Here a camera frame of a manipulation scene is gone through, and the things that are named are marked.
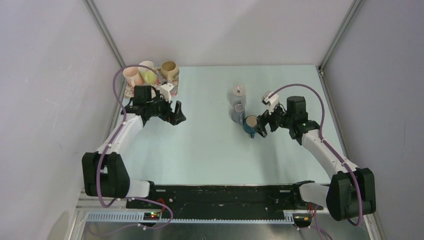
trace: mug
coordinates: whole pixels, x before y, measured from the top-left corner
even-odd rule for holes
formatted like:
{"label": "mug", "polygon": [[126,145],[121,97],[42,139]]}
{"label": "mug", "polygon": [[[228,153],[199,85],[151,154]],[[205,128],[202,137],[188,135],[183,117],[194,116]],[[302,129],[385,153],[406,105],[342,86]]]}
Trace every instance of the mug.
{"label": "mug", "polygon": [[[151,69],[155,69],[153,62],[151,62],[151,61],[140,62],[139,65],[143,65],[143,66],[149,67]],[[141,67],[141,66],[138,67],[138,71],[140,72],[141,76],[143,77],[144,81],[147,84],[153,85],[153,84],[156,83],[156,78],[157,78],[156,73],[154,73],[153,71],[151,71],[151,70],[149,70],[145,67]]]}
{"label": "mug", "polygon": [[176,96],[178,93],[180,75],[180,69],[177,64],[173,61],[166,61],[162,63],[162,66],[160,66],[160,73],[168,83],[173,83],[176,86],[175,91],[171,93],[172,96]]}
{"label": "mug", "polygon": [[232,89],[230,103],[233,107],[237,104],[246,106],[246,88],[244,86],[238,85]]}
{"label": "mug", "polygon": [[258,119],[255,115],[247,116],[243,120],[243,130],[250,135],[250,138],[255,137],[255,127],[258,125]]}
{"label": "mug", "polygon": [[233,122],[243,125],[245,119],[245,106],[243,104],[237,104],[232,109],[231,119]]}
{"label": "mug", "polygon": [[136,66],[130,66],[125,68],[122,74],[125,77],[125,80],[128,85],[130,85],[132,88],[134,88],[135,85],[143,84],[142,76],[140,75],[139,69]]}

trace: metal grate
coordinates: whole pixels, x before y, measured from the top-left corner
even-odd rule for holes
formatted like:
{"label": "metal grate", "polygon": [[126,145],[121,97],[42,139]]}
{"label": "metal grate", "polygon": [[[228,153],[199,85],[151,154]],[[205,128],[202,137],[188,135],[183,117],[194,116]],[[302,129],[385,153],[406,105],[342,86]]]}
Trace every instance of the metal grate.
{"label": "metal grate", "polygon": [[[146,223],[152,220],[143,220],[144,212],[91,212],[87,216],[87,222],[124,222],[124,223]],[[222,219],[173,219],[173,223],[180,224],[293,224],[293,214],[285,213],[285,219],[276,220],[222,220]]]}

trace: wall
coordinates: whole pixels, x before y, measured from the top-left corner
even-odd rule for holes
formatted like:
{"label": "wall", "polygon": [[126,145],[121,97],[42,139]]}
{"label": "wall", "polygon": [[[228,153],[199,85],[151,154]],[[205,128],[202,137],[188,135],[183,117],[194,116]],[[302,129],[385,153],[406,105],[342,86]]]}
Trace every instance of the wall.
{"label": "wall", "polygon": [[118,65],[81,0],[6,0],[0,12],[0,239],[63,239]]}
{"label": "wall", "polygon": [[389,239],[421,239],[424,1],[365,1],[326,69],[353,162],[375,174]]}
{"label": "wall", "polygon": [[318,65],[352,2],[95,1],[127,63],[181,66]]}

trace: white tabletop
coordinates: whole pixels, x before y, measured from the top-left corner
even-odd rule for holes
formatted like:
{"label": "white tabletop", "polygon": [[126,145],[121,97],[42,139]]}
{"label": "white tabletop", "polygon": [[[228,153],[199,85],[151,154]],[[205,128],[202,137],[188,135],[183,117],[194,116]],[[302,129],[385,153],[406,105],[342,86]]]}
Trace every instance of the white tabletop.
{"label": "white tabletop", "polygon": [[[125,166],[132,178],[162,185],[272,185],[304,180],[329,183],[318,161],[287,129],[262,138],[249,138],[230,118],[228,95],[236,85],[247,89],[246,116],[261,115],[267,108],[266,91],[292,83],[314,88],[325,103],[324,135],[341,151],[336,129],[315,66],[196,66],[181,67],[178,95],[187,120],[177,126],[157,117],[149,120],[126,154]],[[304,96],[309,119],[321,120],[316,96],[306,88],[292,87],[278,93],[286,98]]]}

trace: dark blue mug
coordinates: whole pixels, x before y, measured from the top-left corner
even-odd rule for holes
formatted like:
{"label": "dark blue mug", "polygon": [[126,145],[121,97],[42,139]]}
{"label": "dark blue mug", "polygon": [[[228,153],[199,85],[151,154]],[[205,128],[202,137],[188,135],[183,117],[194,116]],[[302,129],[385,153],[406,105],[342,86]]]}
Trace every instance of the dark blue mug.
{"label": "dark blue mug", "polygon": [[258,125],[258,119],[255,115],[247,116],[243,120],[243,130],[250,135],[250,138],[255,137],[255,127]]}

